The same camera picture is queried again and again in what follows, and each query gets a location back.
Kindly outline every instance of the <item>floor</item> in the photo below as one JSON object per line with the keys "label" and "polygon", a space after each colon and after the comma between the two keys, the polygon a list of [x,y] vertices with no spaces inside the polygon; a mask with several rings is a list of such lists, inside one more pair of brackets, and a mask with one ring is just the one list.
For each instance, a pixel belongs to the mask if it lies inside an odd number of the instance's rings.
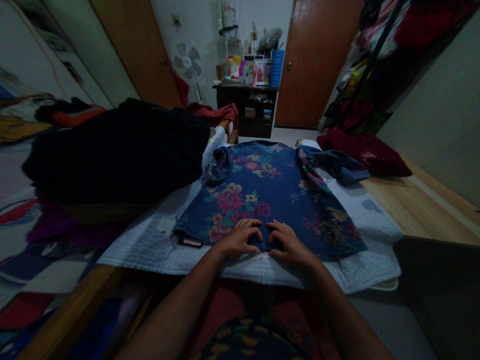
{"label": "floor", "polygon": [[[270,141],[295,147],[298,139],[315,140],[317,130],[274,127]],[[239,142],[268,140],[240,136]],[[430,343],[397,291],[366,290],[349,296],[353,305],[397,360],[436,360]]]}
{"label": "floor", "polygon": [[275,143],[284,143],[292,148],[295,147],[298,139],[315,140],[320,133],[317,130],[304,130],[304,129],[290,129],[274,127],[271,130],[270,139],[260,137],[245,137],[240,136],[238,141],[240,143],[246,143],[254,140],[269,140]]}

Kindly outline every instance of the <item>colorful patterned bedsheet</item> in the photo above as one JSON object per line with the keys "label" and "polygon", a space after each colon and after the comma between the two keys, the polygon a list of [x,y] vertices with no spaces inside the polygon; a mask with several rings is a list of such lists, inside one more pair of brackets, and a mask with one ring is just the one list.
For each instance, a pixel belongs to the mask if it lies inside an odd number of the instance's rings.
{"label": "colorful patterned bedsheet", "polygon": [[31,141],[0,148],[0,349],[40,315],[60,306],[100,253],[64,243],[28,244],[41,215],[21,170]]}

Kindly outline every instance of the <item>white blanket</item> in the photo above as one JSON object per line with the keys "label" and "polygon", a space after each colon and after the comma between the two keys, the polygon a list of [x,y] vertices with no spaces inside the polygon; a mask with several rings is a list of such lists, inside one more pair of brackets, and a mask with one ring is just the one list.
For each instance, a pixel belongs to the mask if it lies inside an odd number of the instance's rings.
{"label": "white blanket", "polygon": [[[224,142],[225,131],[218,126],[215,136],[203,154],[204,169],[213,151]],[[302,145],[319,149],[316,142]],[[320,171],[328,187],[355,223],[368,251],[325,265],[347,294],[367,289],[379,282],[396,278],[400,267],[392,245],[402,232],[392,219],[373,201],[361,185],[345,189],[325,171]],[[99,264],[140,269],[170,275],[186,275],[209,250],[182,246],[171,236],[177,220],[199,193],[202,179],[168,195],[158,206],[135,221],[103,254]],[[222,278],[242,279],[266,285],[309,288],[295,269],[275,261],[268,253],[244,255],[230,261],[221,270]]]}

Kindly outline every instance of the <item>purple cloth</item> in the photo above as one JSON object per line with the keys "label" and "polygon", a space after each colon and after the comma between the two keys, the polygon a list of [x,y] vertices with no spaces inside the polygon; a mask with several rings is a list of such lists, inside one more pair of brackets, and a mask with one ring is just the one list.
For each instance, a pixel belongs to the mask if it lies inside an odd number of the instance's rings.
{"label": "purple cloth", "polygon": [[124,220],[100,225],[79,224],[45,194],[37,191],[37,196],[42,214],[26,236],[30,244],[60,242],[102,250],[108,248],[130,223]]}

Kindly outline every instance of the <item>wall outlet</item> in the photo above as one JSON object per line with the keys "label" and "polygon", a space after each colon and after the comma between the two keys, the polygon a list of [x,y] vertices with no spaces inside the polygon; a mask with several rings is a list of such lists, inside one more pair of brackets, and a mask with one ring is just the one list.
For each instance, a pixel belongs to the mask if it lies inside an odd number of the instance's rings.
{"label": "wall outlet", "polygon": [[172,14],[171,18],[173,20],[173,24],[177,27],[181,27],[182,23],[180,22],[180,15],[179,14]]}

